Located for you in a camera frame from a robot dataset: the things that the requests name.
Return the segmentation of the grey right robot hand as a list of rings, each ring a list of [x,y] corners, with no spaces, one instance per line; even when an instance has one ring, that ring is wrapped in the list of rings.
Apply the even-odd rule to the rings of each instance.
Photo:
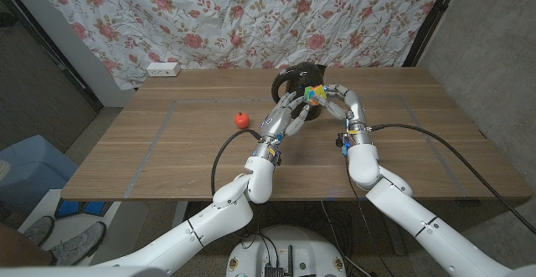
[[[371,144],[366,126],[366,115],[358,95],[342,85],[324,85],[323,89],[326,96],[316,97],[316,102],[324,106],[334,118],[346,121],[347,133],[354,145]],[[332,97],[341,100],[346,109],[330,101]]]

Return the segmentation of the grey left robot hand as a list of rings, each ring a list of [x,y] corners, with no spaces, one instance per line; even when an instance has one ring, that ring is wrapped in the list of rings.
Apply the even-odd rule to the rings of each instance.
[[[295,135],[304,125],[310,110],[306,97],[296,97],[296,92],[286,93],[263,120],[260,126],[260,139],[252,156],[273,162],[279,155],[282,140]]]

